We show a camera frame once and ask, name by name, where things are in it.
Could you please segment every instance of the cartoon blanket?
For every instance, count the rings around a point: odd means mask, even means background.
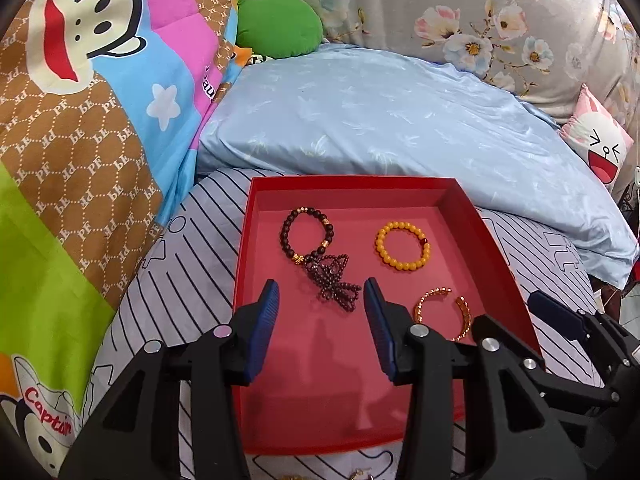
[[[0,406],[53,476],[114,309],[250,56],[236,28],[232,0],[27,0],[2,39]]]

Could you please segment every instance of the pink rabbit pillow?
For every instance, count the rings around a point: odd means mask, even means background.
[[[582,85],[574,114],[560,136],[611,192],[634,142],[587,85]]]

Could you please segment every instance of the beaded bracelet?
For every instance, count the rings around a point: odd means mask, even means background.
[[[289,245],[291,224],[300,213],[307,213],[309,216],[318,218],[322,222],[325,231],[322,243],[315,251],[311,251],[306,256],[298,254]],[[339,256],[324,254],[333,239],[334,226],[328,221],[326,215],[312,207],[299,207],[291,211],[280,231],[280,246],[282,250],[287,255],[287,258],[296,265],[304,265],[311,281],[320,287],[318,296],[322,300],[335,300],[344,310],[353,312],[356,308],[355,302],[358,299],[358,292],[361,287],[353,285],[353,283],[340,281],[344,268],[349,261],[349,257],[346,254],[340,254]]]
[[[414,308],[414,321],[416,323],[422,323],[422,304],[424,300],[426,300],[430,296],[448,296],[451,292],[450,288],[432,288],[429,292],[427,292],[423,297],[420,298],[420,301],[416,304]],[[466,335],[471,330],[471,311],[469,310],[469,304],[465,301],[465,298],[462,296],[456,298],[456,305],[462,312],[462,330],[460,334],[452,339],[453,342],[458,342],[461,339],[464,339]]]
[[[393,229],[407,229],[418,237],[418,241],[422,244],[422,257],[419,260],[408,264],[399,262],[395,258],[389,256],[389,253],[386,252],[385,249],[385,237],[389,233],[389,231]],[[380,258],[382,258],[382,260],[386,264],[395,267],[397,270],[420,269],[420,267],[425,265],[431,257],[431,245],[429,244],[427,237],[424,235],[421,229],[417,228],[413,224],[410,224],[409,222],[389,222],[382,229],[380,229],[380,231],[378,231],[378,236],[376,237],[376,250],[380,254]]]

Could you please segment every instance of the dark brown bead bracelet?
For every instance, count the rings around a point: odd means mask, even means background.
[[[289,230],[291,224],[300,213],[318,218],[324,226],[325,236],[322,243],[315,251],[306,256],[297,254],[289,245]],[[349,261],[346,254],[329,256],[325,254],[326,248],[334,240],[334,226],[328,221],[326,215],[312,207],[299,207],[293,209],[282,225],[280,231],[280,245],[287,258],[296,265],[304,264],[309,278],[320,287],[318,296],[323,300],[335,300],[347,312],[355,310],[355,302],[361,287],[352,283],[341,282],[342,272]]]

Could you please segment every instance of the white fabric with black lines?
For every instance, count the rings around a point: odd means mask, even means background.
[[[266,170],[224,169],[199,181],[176,210],[164,234],[149,251],[120,305],[98,351],[88,384],[85,421],[132,356],[151,339],[169,346],[196,340],[231,317],[234,273],[247,193],[254,176]],[[510,266],[524,300],[535,290],[557,298],[572,310],[595,312],[589,280],[566,237],[536,222],[478,209]],[[531,316],[549,373],[587,384],[602,384],[584,351],[543,321]],[[193,478],[190,386],[180,389],[178,446],[180,472]],[[452,472],[464,466],[463,425],[454,427]],[[300,475],[315,480],[347,479],[370,468],[392,480],[401,443],[321,456],[247,456],[254,480]]]

